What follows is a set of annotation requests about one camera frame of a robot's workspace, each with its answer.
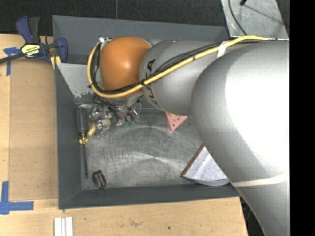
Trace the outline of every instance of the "screwdriver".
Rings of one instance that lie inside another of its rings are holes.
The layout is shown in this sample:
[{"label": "screwdriver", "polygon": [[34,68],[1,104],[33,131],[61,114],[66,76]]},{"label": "screwdriver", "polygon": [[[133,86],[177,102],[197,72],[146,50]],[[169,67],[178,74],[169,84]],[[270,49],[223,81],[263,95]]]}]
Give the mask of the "screwdriver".
[{"label": "screwdriver", "polygon": [[85,167],[85,176],[88,178],[88,162],[87,162],[87,149],[86,143],[88,143],[87,132],[88,132],[88,121],[86,109],[79,107],[76,109],[76,122],[77,122],[77,131],[80,136],[79,143],[83,147],[83,157],[84,157],[84,167]]}]

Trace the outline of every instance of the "clamp handle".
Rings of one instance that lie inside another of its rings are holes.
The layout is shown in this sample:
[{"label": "clamp handle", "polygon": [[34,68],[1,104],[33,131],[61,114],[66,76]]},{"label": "clamp handle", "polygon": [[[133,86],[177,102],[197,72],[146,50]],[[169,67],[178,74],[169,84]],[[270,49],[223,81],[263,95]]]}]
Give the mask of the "clamp handle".
[{"label": "clamp handle", "polygon": [[23,16],[15,22],[18,33],[24,38],[26,44],[39,43],[38,23],[40,17]]}]

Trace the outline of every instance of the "clamp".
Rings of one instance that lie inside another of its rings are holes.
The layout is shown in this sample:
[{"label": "clamp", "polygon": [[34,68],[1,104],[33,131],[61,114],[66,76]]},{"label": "clamp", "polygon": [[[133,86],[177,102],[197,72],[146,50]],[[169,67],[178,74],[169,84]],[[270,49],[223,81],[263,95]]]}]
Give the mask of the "clamp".
[{"label": "clamp", "polygon": [[20,53],[0,59],[0,63],[26,57],[27,59],[40,59],[52,64],[52,55],[49,54],[49,49],[56,47],[59,48],[61,62],[66,62],[68,47],[65,38],[58,38],[56,42],[49,45],[47,45],[47,41],[45,44],[41,43],[38,35],[39,20],[40,17],[23,16],[16,21],[16,29],[24,38],[25,44],[20,48]]}]

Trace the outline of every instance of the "yellow cable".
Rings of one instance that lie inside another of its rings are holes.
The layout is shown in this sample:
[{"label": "yellow cable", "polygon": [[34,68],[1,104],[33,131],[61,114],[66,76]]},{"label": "yellow cable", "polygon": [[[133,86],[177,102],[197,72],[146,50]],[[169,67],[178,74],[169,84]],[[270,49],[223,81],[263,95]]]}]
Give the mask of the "yellow cable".
[{"label": "yellow cable", "polygon": [[[253,35],[247,35],[247,36],[242,36],[242,37],[239,37],[239,38],[236,38],[236,39],[233,39],[233,40],[230,40],[227,44],[226,44],[226,47],[229,47],[229,46],[232,46],[232,45],[235,45],[241,41],[244,41],[244,40],[267,40],[267,38],[264,38],[264,37],[258,37],[258,36],[253,36]],[[92,78],[91,78],[91,75],[90,75],[90,70],[91,70],[91,63],[92,63],[92,58],[94,56],[94,53],[95,53],[95,50],[98,46],[98,43],[95,45],[95,47],[93,48],[90,56],[89,56],[89,59],[88,59],[88,64],[87,64],[87,74],[88,74],[88,80],[89,80],[89,83],[91,85],[91,88],[92,90],[99,96],[103,97],[103,98],[119,98],[119,97],[123,97],[123,96],[126,96],[128,94],[131,94],[133,92],[136,92],[140,89],[142,89],[144,86],[164,77],[165,75],[175,71],[176,69],[196,60],[196,59],[200,59],[206,55],[209,55],[209,54],[212,54],[212,53],[215,53],[219,50],[220,46],[217,46],[217,47],[214,47],[214,48],[211,48],[207,51],[204,51],[202,53],[199,53],[199,54],[196,54],[195,56],[191,57],[191,58],[188,58],[172,67],[170,67],[169,69],[155,75],[154,77],[152,78],[149,78],[147,80],[144,81],[144,85],[143,84],[139,84],[131,89],[128,89],[124,92],[119,92],[119,93],[115,93],[115,94],[108,94],[108,93],[103,93],[101,91],[98,91],[97,88],[95,87],[95,85],[93,85],[93,82],[92,82]]]}]

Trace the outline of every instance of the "yellow label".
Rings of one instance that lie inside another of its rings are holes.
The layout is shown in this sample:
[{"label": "yellow label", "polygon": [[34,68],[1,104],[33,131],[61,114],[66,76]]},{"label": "yellow label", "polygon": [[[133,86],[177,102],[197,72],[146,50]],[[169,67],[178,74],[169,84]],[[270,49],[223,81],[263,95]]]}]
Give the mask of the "yellow label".
[{"label": "yellow label", "polygon": [[39,49],[40,49],[39,45],[26,45],[21,49],[21,51],[22,51],[22,53],[27,54],[29,57],[29,56],[32,56],[34,54],[38,54]]}]

